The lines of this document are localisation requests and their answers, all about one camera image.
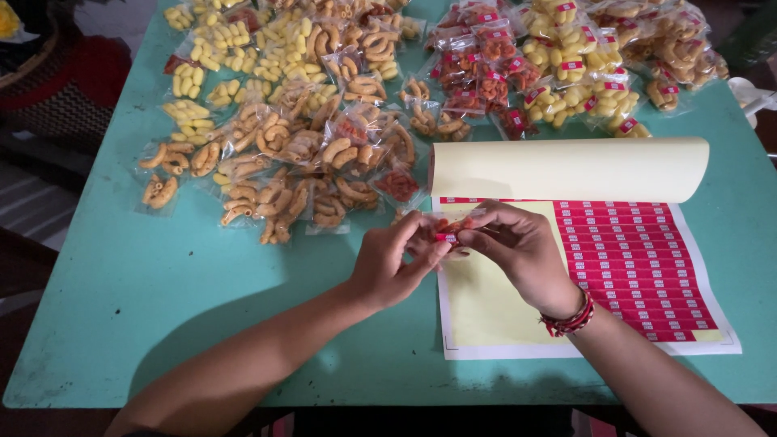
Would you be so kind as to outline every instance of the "bracelet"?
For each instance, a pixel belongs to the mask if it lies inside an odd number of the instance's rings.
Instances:
[[[594,300],[591,298],[588,290],[582,288],[580,290],[585,296],[585,303],[583,304],[583,309],[574,316],[566,320],[556,320],[545,314],[540,314],[542,316],[540,321],[545,323],[545,328],[547,328],[548,334],[551,337],[563,337],[564,334],[572,334],[583,329],[591,321],[591,317],[594,316]]]

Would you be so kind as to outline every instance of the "teal table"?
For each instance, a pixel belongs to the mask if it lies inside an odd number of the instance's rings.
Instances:
[[[436,21],[443,8],[416,0],[406,14]],[[133,213],[141,188],[125,169],[150,138],[170,132],[156,107],[169,85],[162,66],[181,39],[154,15],[5,391],[8,407],[121,407],[185,358],[347,278],[364,231],[392,219],[356,215],[346,236],[304,236],[297,224],[290,246],[272,247],[257,243],[256,230],[219,229],[220,205],[192,184],[170,219]],[[426,59],[420,50],[411,44],[400,56],[406,72]],[[679,359],[735,402],[777,403],[777,173],[725,83],[692,101],[690,114],[660,120],[646,105],[638,119],[656,136],[709,141],[709,168],[682,211],[744,353]],[[564,135],[592,136],[582,124]],[[479,128],[476,139],[497,134]],[[263,404],[610,402],[583,359],[445,361],[429,275],[405,302],[330,342]]]

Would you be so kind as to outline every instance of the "red cloth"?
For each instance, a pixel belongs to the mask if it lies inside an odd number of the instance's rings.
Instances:
[[[4,97],[0,110],[18,110],[50,99],[71,80],[95,105],[115,107],[132,61],[124,47],[105,37],[82,37],[56,75],[28,93]],[[39,68],[46,68],[46,61]]]

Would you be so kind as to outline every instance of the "human hand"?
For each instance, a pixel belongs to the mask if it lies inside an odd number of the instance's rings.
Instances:
[[[473,228],[458,240],[482,253],[504,271],[521,297],[540,313],[557,320],[574,316],[583,293],[564,269],[548,219],[498,201],[484,201],[473,216]]]
[[[446,241],[436,242],[417,253],[412,263],[405,263],[405,246],[420,223],[421,213],[413,211],[389,228],[370,229],[364,234],[354,272],[346,283],[371,310],[403,301],[451,249]]]

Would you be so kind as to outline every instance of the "forearm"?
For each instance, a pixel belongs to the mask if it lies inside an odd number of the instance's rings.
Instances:
[[[221,435],[338,333],[372,314],[338,285],[187,360],[144,388],[106,436]]]
[[[600,306],[570,340],[653,437],[765,435],[718,390]]]

